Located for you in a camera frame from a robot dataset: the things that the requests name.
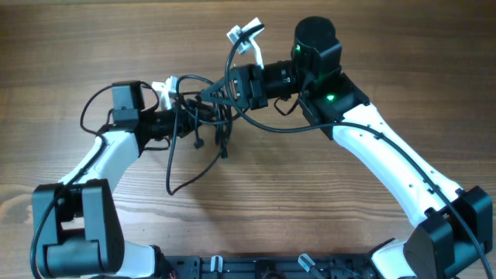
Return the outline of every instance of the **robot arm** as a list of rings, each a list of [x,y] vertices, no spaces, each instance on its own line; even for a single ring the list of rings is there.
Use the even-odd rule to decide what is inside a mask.
[[[231,34],[242,38],[243,32],[236,30]],[[298,104],[310,124],[321,128],[331,140],[358,157],[393,194],[415,227],[408,241],[387,243],[371,254],[380,274],[378,278],[415,275],[420,278],[451,278],[479,258],[476,248],[460,232],[460,224],[446,209],[446,201],[436,195],[432,185],[424,181],[405,156],[381,136],[398,145],[429,176],[462,215],[485,253],[492,249],[491,199],[479,187],[463,191],[456,182],[426,163],[386,124],[369,98],[341,73],[341,45],[335,34],[328,19],[304,19],[295,31],[291,60],[235,67],[230,71],[235,99],[220,94],[226,90],[225,81],[221,79],[201,92],[201,100],[234,105],[239,111],[239,108],[261,109],[268,106],[269,98],[287,99],[298,93]],[[243,48],[248,50],[248,41],[244,43]],[[256,57],[261,57],[260,49],[253,48]],[[36,254],[40,272],[45,277],[83,274],[168,277],[172,270],[156,247],[124,242],[112,200],[111,193],[120,177],[140,156],[148,141],[170,136],[174,129],[176,112],[172,110],[152,115],[140,113],[143,98],[140,91],[133,90],[136,88],[133,86],[116,84],[112,89],[115,123],[102,127],[108,145],[75,182],[79,187],[69,191],[46,220]],[[170,107],[170,102],[163,107]],[[185,136],[197,123],[191,122],[188,112],[178,109],[177,113],[184,115],[179,133]],[[361,127],[373,129],[380,136]],[[79,172],[101,144],[97,138],[95,146],[80,165],[59,184],[40,185],[35,190],[35,227],[40,224],[41,213],[63,184]],[[84,216],[85,228],[75,231],[62,229],[62,222],[78,215]]]

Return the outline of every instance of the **wooden table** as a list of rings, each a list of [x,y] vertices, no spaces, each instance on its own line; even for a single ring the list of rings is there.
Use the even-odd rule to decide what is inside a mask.
[[[289,59],[299,20],[329,17],[343,70],[393,129],[446,176],[496,198],[495,13],[494,3],[316,0],[1,8],[0,277],[30,277],[31,193],[92,146],[78,126],[87,99],[113,81],[218,79],[226,31],[256,16],[266,24],[258,42],[268,63]],[[111,106],[110,94],[97,99],[87,125],[97,129]],[[272,108],[249,114],[269,126],[307,124],[300,108],[286,118]],[[215,156],[212,129],[200,133],[200,150],[193,136],[178,141],[174,185]],[[319,131],[273,134],[239,120],[229,159],[173,198],[167,155],[144,153],[114,199],[126,239],[168,255],[366,252],[412,232],[384,186]],[[495,267],[495,254],[489,259]],[[480,262],[461,277],[484,277]]]

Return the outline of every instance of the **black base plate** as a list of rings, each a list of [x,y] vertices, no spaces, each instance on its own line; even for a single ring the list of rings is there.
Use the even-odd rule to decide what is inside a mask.
[[[224,258],[222,273],[211,272],[211,258],[166,257],[179,273],[177,279],[315,279],[297,257]],[[312,258],[320,273],[329,279],[381,279],[367,254],[336,254]],[[267,270],[275,266],[276,270]]]

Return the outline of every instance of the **white clip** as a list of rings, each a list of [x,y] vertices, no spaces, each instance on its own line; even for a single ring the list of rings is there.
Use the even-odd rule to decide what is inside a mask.
[[[172,109],[171,94],[176,94],[177,77],[170,76],[165,82],[152,83],[152,88],[160,96],[160,110]]]
[[[252,27],[258,26],[262,24],[258,18],[255,18],[252,20],[250,23],[246,24],[242,29],[239,26],[234,26],[228,33],[227,37],[231,41],[232,44],[234,44],[238,39],[239,35],[242,32],[246,32]],[[255,51],[255,61],[257,62],[257,65],[260,66],[263,70],[264,68],[264,60],[262,59],[262,51],[258,47],[257,43],[255,42],[255,36],[260,34],[262,31],[264,31],[264,28],[256,31],[253,33],[251,36],[248,37],[248,41],[243,41],[239,46],[238,46],[238,52],[239,54],[243,55],[246,51],[251,50],[252,48]]]
[[[224,266],[224,259],[222,258],[222,256],[215,255],[210,260],[210,272],[222,273],[223,266]]]
[[[306,254],[301,254],[298,257],[298,263],[303,267],[307,272],[310,272],[313,266],[315,266],[315,262]]]

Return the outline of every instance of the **wire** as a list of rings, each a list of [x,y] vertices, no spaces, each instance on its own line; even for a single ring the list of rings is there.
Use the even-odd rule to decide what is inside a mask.
[[[199,91],[191,91],[191,92],[182,92],[181,95],[186,96],[186,95],[200,95],[201,92]]]
[[[291,106],[291,108],[288,110],[288,112],[283,112],[281,111],[281,109],[277,106],[277,102],[279,102],[279,100],[282,100],[282,98],[277,98],[276,101],[274,102],[274,107],[276,108],[277,112],[279,112],[282,116],[288,116],[290,115],[295,109],[296,107],[298,106],[298,98],[296,98],[296,100],[294,100],[294,104]]]
[[[200,144],[202,144],[203,142],[203,139],[200,138],[200,135],[198,133],[198,112],[200,111],[200,109],[198,108],[198,106],[196,107],[196,113],[195,113],[195,136],[196,136],[196,144],[198,144],[198,146],[195,146],[196,149],[200,148],[201,146],[199,146]]]
[[[78,173],[76,175],[74,175],[74,177],[72,179],[70,179],[69,182],[67,182],[67,184],[64,187],[62,187],[62,189],[55,195],[55,197],[53,197],[52,201],[46,207],[45,212],[41,216],[40,224],[38,224],[38,226],[35,229],[33,240],[31,242],[31,253],[29,255],[29,263],[31,266],[31,272],[33,273],[33,276],[36,279],[42,278],[42,276],[39,272],[39,269],[38,269],[38,263],[36,261],[36,250],[37,250],[37,246],[38,246],[38,241],[40,240],[41,231],[43,229],[43,226],[45,225],[45,222],[48,219],[48,215],[51,213],[52,209],[55,207],[55,204],[58,202],[58,200],[62,196],[64,196],[70,189],[72,189],[74,187],[74,182],[79,180],[86,173],[86,171],[91,167],[91,165],[93,165],[95,163],[95,161],[103,154],[103,152],[105,151],[105,148],[107,147],[107,140],[102,134],[97,133],[93,130],[90,130],[84,126],[84,115],[86,114],[86,111],[88,110],[88,107],[91,104],[91,102],[93,102],[93,100],[98,95],[100,95],[103,91],[106,91],[106,90],[110,89],[111,87],[112,87],[111,85],[106,86],[106,87],[100,89],[94,95],[92,95],[92,97],[88,100],[88,102],[84,106],[83,111],[81,112],[81,117],[79,118],[79,126],[85,132],[96,135],[98,138],[100,138],[100,140],[102,142],[100,144],[100,147],[98,148],[95,155],[93,155],[93,157],[91,157],[91,159],[78,171]]]
[[[109,111],[107,112],[107,121],[105,121],[106,125],[110,123],[110,116],[112,115],[113,112],[114,112],[113,108],[109,109]]]
[[[265,126],[261,123],[258,123],[257,121],[251,119],[248,115],[244,114],[243,111],[239,108],[239,106],[236,104],[236,101],[234,99],[234,95],[231,92],[231,88],[229,86],[229,72],[231,68],[231,63],[233,62],[234,54],[236,53],[236,49],[238,46],[248,37],[254,34],[255,32],[261,30],[264,28],[263,24],[260,24],[258,26],[254,26],[247,30],[244,33],[241,33],[239,35],[239,39],[232,45],[231,51],[229,53],[229,56],[226,61],[226,68],[224,70],[224,84],[227,90],[227,95],[229,96],[229,100],[232,103],[233,108],[250,124],[266,130],[268,132],[272,133],[299,133],[299,132],[304,132],[304,131],[309,131],[313,129],[321,129],[321,128],[328,128],[328,127],[333,127],[333,126],[349,126],[349,127],[355,127],[359,129],[363,129],[368,131],[369,133],[372,133],[376,136],[378,139],[384,140],[386,143],[388,143],[391,147],[393,147],[396,151],[398,151],[414,168],[415,170],[422,176],[422,178],[426,181],[426,183],[429,185],[429,187],[441,198],[441,200],[446,204],[446,207],[451,211],[453,216],[456,218],[456,220],[461,224],[463,227],[463,230],[465,233],[468,235],[470,238],[470,241],[472,244],[475,246],[475,249],[477,251],[478,256],[480,257],[480,261],[482,262],[482,265],[484,266],[484,270],[486,272],[486,275],[488,278],[493,278],[493,274],[491,271],[491,268],[489,266],[489,263],[487,261],[486,255],[484,251],[481,249],[481,246],[479,242],[477,241],[474,233],[470,229],[470,227],[467,225],[467,223],[463,220],[463,218],[460,216],[460,213],[451,205],[450,200],[441,192],[439,189],[439,186],[435,185],[434,182],[431,180],[431,178],[425,173],[425,171],[401,148],[399,147],[395,142],[387,138],[383,133],[379,133],[378,131],[371,129],[367,126],[363,126],[360,124],[355,124],[355,123],[350,123],[350,122],[339,122],[339,123],[326,123],[326,124],[319,124],[319,125],[314,125],[314,126],[306,126],[306,127],[300,127],[300,128],[293,128],[293,129],[278,129],[278,128],[272,128],[269,126]]]
[[[210,84],[210,85],[214,84],[214,82],[209,80],[208,78],[200,77],[196,74],[185,74],[185,75],[177,78],[177,83],[176,83],[176,92],[177,93],[179,93],[179,84],[181,83],[181,81],[183,81],[185,79],[193,79],[196,81],[202,81],[202,82],[205,82],[206,84]]]
[[[185,182],[185,183],[177,186],[177,188],[175,188],[172,191],[172,194],[176,194],[176,192],[179,191],[179,190],[181,190],[183,187],[186,187],[189,184],[191,184],[191,183],[197,181],[198,179],[200,179],[203,175],[205,175],[207,173],[207,171],[210,171],[210,169],[214,166],[215,162],[217,162],[217,160],[221,157],[221,155],[222,155],[222,149],[219,151],[219,153],[217,153],[217,156],[215,156],[214,160],[199,175],[193,177],[190,181]]]
[[[174,195],[171,191],[171,168],[172,168],[172,160],[174,159],[174,151],[176,149],[176,139],[177,139],[177,127],[179,126],[179,105],[175,104],[176,109],[176,117],[174,118],[174,131],[172,134],[172,140],[170,141],[169,148],[169,161],[167,163],[167,173],[165,174],[165,188],[169,195]]]
[[[246,113],[248,111],[248,108],[245,108],[243,110],[244,113]],[[189,112],[187,111],[188,114],[191,116],[191,117],[195,117],[195,114],[193,112]],[[236,113],[232,120],[235,121],[237,120],[239,117],[241,117],[241,115],[239,113]],[[217,126],[217,125],[224,125],[224,124],[227,124],[229,121],[228,120],[224,120],[224,121],[215,121],[215,122],[210,122],[210,121],[205,121],[201,118],[198,117],[198,121],[201,123],[201,124],[205,124],[205,125],[210,125],[210,126]]]
[[[153,89],[149,84],[147,84],[145,81],[140,81],[140,84],[146,88],[146,89],[150,89],[153,94],[155,95],[155,98],[157,99],[157,102],[155,102],[155,105],[153,105],[153,107],[149,108],[149,109],[145,109],[142,111],[142,113],[151,113],[151,112],[154,112],[158,109],[158,106],[160,105],[160,98],[158,97],[158,93],[155,91],[155,89]]]
[[[143,150],[145,151],[164,151],[164,150],[169,150],[171,147],[171,141],[167,138],[164,137],[164,140],[167,141],[167,147],[145,147]]]

